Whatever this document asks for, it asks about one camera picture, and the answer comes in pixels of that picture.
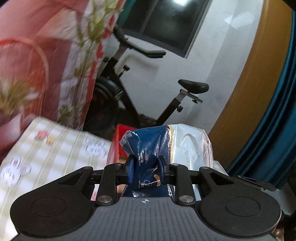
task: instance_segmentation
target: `white patterned fabric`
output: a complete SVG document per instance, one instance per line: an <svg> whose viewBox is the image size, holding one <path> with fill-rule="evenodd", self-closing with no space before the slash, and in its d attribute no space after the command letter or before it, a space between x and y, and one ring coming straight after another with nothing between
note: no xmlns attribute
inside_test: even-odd
<svg viewBox="0 0 296 241"><path fill-rule="evenodd" d="M37 117L0 165L0 240L16 234L9 211L21 195L84 166L104 169L111 142Z"/></svg>

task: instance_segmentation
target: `exercise bike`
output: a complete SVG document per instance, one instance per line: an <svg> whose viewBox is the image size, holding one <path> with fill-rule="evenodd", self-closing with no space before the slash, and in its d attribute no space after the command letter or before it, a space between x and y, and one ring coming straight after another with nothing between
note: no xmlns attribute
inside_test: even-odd
<svg viewBox="0 0 296 241"><path fill-rule="evenodd" d="M124 37L124 33L118 26L115 26L113 33L119 41L120 47L113 57L105 57L103 60L102 64L105 64L105 67L100 76L96 79L93 98L84 124L85 131L100 134L113 126L119 114L119 101L122 101L125 110L133 119L133 127L136 128L163 125L175 110L178 112L183 110L180 104L186 96L190 97L196 104L198 102L202 103L202 100L193 94L207 92L209 90L209 85L189 80L179 80L178 83L185 90L180 90L179 94L171 101L157 120L149 120L145 118L144 115L139 115L120 80L123 73L129 71L130 68L124 65L123 70L119 74L116 74L114 67L127 49L134 49L148 58L163 58L166 52L163 50L146 51L132 44Z"/></svg>

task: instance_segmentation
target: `blue wrapper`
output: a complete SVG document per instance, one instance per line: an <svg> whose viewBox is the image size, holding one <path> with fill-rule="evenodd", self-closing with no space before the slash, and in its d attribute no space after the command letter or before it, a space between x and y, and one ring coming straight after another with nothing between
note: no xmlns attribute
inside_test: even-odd
<svg viewBox="0 0 296 241"><path fill-rule="evenodd" d="M170 164L170 129L158 126L127 131L120 141L127 155L134 155L132 183L122 196L174 197L172 185L161 185L162 169L158 157L164 156Z"/></svg>

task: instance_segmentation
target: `red box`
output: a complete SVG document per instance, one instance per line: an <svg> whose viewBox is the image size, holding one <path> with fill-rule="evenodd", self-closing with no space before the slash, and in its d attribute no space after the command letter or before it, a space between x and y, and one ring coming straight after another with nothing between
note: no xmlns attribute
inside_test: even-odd
<svg viewBox="0 0 296 241"><path fill-rule="evenodd" d="M120 162L119 159L126 160L128 158L124 149L120 145L119 141L121 140L122 136L126 133L126 131L131 131L131 130L135 130L135 129L136 128L134 128L134 127L126 126L123 124L117 125L115 132L114 132L113 139L112 139L112 143L110 146L110 150L108 152L106 165Z"/></svg>

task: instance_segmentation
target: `teal curtain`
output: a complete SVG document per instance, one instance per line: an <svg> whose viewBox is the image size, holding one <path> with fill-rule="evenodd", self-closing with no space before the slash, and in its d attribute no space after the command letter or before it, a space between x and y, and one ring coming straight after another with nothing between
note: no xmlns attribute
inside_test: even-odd
<svg viewBox="0 0 296 241"><path fill-rule="evenodd" d="M125 2L124 7L123 7L123 11L120 13L120 15L117 19L117 25L119 27L121 27L121 28L123 27L135 2L136 2L136 0L127 0Z"/></svg>
<svg viewBox="0 0 296 241"><path fill-rule="evenodd" d="M261 122L227 170L230 176L264 180L280 188L296 164L295 24L294 12L290 45L278 85Z"/></svg>

